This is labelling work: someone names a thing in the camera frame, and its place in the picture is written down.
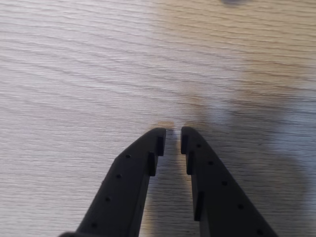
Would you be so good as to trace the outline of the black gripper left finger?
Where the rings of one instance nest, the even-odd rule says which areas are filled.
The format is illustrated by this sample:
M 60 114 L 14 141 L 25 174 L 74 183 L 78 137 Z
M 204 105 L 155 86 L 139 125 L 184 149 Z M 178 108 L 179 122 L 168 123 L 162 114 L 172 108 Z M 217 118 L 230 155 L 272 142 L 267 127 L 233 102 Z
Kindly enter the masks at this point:
M 154 128 L 120 153 L 79 227 L 64 237 L 139 236 L 149 180 L 163 156 L 166 130 Z

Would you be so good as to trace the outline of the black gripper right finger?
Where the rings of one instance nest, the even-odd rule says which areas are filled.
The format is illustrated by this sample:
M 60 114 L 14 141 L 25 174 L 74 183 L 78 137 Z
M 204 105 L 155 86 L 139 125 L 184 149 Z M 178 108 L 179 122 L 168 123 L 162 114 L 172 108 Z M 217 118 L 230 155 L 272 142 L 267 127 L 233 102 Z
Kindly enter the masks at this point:
M 275 237 L 276 233 L 198 131 L 181 129 L 191 176 L 194 220 L 202 237 Z

